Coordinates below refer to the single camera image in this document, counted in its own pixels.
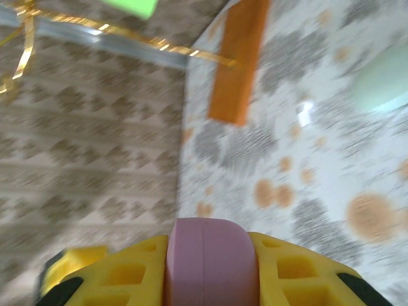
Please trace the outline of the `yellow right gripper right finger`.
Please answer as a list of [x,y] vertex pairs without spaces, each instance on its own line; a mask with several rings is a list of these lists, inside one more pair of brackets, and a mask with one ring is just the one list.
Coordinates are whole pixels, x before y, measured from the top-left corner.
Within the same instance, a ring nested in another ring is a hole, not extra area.
[[250,232],[259,268],[259,304],[382,306],[391,303],[357,271],[310,249]]

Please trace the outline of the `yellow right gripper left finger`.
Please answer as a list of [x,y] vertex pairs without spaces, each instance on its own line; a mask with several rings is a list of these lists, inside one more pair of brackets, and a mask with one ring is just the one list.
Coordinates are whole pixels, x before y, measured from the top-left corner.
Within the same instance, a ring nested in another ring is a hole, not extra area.
[[38,278],[36,305],[162,305],[168,236],[119,252],[105,245],[65,249]]

